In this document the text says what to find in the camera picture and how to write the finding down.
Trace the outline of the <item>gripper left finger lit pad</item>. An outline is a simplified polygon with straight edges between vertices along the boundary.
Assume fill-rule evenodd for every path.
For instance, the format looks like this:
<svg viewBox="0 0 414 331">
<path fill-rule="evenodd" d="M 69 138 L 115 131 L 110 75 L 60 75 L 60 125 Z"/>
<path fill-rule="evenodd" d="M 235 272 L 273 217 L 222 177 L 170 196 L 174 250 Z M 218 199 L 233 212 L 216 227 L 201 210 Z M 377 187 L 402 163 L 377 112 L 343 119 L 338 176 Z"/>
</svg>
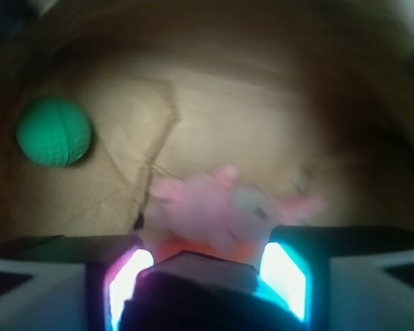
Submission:
<svg viewBox="0 0 414 331">
<path fill-rule="evenodd" d="M 22 237 L 0 244 L 0 330 L 118 330 L 137 275 L 136 235 Z"/>
</svg>

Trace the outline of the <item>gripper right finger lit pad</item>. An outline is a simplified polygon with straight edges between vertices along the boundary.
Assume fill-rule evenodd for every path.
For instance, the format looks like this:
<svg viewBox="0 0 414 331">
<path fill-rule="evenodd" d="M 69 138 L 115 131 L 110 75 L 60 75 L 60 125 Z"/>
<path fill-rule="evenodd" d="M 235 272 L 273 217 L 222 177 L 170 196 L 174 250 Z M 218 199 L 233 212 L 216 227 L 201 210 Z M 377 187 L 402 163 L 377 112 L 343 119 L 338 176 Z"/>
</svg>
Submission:
<svg viewBox="0 0 414 331">
<path fill-rule="evenodd" d="M 265 297 L 305 330 L 414 330 L 414 233 L 388 226 L 278 227 Z"/>
</svg>

